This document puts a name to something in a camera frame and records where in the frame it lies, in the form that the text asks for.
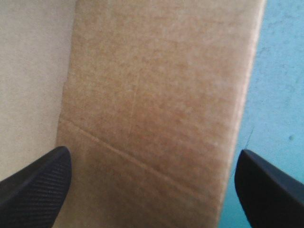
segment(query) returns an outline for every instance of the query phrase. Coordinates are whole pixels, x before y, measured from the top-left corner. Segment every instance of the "corrugated cardboard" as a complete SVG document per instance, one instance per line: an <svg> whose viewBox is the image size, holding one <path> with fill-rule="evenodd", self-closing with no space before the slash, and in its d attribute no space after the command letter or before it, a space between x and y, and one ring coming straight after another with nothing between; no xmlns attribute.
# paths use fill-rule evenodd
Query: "corrugated cardboard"
<svg viewBox="0 0 304 228"><path fill-rule="evenodd" d="M79 0L57 144L57 227L213 228L263 0Z"/></svg>

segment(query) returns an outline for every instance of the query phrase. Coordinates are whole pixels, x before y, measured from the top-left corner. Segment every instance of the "black plastic piece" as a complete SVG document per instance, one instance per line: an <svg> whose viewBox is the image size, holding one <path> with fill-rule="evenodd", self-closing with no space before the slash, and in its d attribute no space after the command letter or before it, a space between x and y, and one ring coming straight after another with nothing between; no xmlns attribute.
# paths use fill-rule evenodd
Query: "black plastic piece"
<svg viewBox="0 0 304 228"><path fill-rule="evenodd" d="M0 228L50 228L71 182L71 158L57 147L0 182Z"/></svg>
<svg viewBox="0 0 304 228"><path fill-rule="evenodd" d="M235 187L253 228L304 228L304 185L250 150L238 158Z"/></svg>

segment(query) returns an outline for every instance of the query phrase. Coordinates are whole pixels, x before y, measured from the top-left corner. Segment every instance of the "cardboard box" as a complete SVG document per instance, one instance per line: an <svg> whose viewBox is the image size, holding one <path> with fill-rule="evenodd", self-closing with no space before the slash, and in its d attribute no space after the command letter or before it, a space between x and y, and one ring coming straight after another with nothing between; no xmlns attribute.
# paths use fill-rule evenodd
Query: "cardboard box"
<svg viewBox="0 0 304 228"><path fill-rule="evenodd" d="M56 227L216 227L263 8L77 2L57 132L73 178Z"/></svg>

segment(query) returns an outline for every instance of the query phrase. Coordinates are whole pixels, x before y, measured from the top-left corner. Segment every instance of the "beige surface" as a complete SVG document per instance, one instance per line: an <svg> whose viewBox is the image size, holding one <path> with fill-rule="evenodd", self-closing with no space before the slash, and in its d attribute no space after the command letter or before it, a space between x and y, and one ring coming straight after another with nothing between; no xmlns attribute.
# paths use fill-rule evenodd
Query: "beige surface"
<svg viewBox="0 0 304 228"><path fill-rule="evenodd" d="M80 0L57 143L65 228L213 228L263 0Z"/></svg>
<svg viewBox="0 0 304 228"><path fill-rule="evenodd" d="M75 0L0 1L0 179L55 146Z"/></svg>

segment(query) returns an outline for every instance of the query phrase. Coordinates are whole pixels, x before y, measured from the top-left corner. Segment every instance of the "blue wall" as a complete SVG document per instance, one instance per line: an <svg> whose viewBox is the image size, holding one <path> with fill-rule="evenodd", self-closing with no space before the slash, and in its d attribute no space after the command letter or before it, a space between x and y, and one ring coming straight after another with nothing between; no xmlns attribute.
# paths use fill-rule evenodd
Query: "blue wall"
<svg viewBox="0 0 304 228"><path fill-rule="evenodd" d="M304 1L268 0L219 228L249 228L235 193L248 148L304 183Z"/></svg>

